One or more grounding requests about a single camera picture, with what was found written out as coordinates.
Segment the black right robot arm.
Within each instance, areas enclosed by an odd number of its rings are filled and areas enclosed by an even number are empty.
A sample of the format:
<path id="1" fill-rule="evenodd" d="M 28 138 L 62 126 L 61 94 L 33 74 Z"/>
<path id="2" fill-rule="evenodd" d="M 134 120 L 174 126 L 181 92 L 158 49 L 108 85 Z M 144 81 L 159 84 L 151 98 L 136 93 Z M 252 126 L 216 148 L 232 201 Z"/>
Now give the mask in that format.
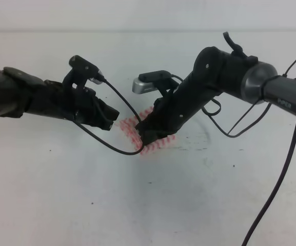
<path id="1" fill-rule="evenodd" d="M 223 36 L 232 52 L 216 47 L 203 49 L 181 83 L 165 70 L 142 73 L 134 80 L 134 93 L 158 90 L 162 95 L 154 102 L 152 112 L 136 125 L 144 145 L 176 133 L 222 93 L 250 104 L 266 101 L 296 115 L 296 79 L 278 75 L 273 65 L 246 55 L 228 33 Z"/>

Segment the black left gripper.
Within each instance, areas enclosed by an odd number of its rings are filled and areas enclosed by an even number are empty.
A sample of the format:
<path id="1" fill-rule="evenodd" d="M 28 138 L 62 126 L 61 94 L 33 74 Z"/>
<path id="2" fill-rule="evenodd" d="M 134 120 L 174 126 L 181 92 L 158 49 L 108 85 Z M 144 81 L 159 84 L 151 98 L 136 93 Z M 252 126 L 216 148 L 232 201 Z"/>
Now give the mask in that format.
<path id="1" fill-rule="evenodd" d="M 106 131 L 111 129 L 120 114 L 87 87 L 66 91 L 62 83 L 45 80 L 24 82 L 22 90 L 28 97 L 25 112 L 29 114 L 65 119 Z"/>

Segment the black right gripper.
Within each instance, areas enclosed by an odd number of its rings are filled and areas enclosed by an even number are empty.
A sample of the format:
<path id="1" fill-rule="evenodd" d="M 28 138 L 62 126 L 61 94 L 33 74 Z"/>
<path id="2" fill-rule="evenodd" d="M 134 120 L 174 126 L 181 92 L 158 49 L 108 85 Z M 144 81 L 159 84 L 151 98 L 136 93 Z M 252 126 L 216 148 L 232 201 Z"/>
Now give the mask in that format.
<path id="1" fill-rule="evenodd" d="M 167 97 L 157 99 L 153 111 L 135 129 L 143 145 L 176 133 L 205 104 L 220 94 L 216 79 L 185 79 Z"/>

